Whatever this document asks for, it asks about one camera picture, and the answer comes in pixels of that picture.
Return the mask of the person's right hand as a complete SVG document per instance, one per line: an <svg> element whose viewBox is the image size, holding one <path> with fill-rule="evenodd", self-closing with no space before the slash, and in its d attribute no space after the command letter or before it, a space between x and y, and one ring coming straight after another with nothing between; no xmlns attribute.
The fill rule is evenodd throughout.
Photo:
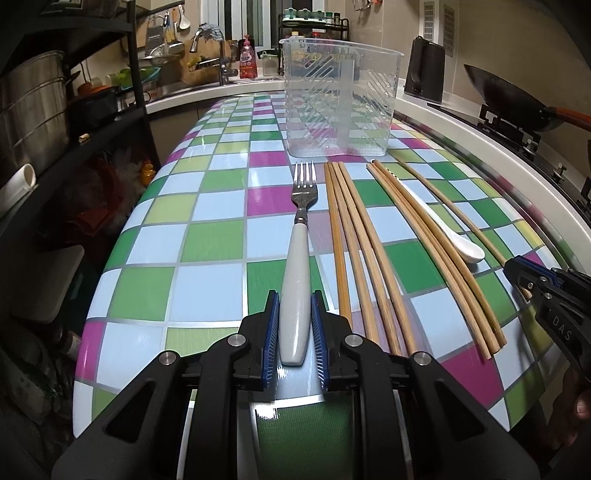
<svg viewBox="0 0 591 480"><path fill-rule="evenodd" d="M590 422L590 389L586 385L576 368L570 366L566 370L562 391L553 402L548 422L554 448L571 446Z"/></svg>

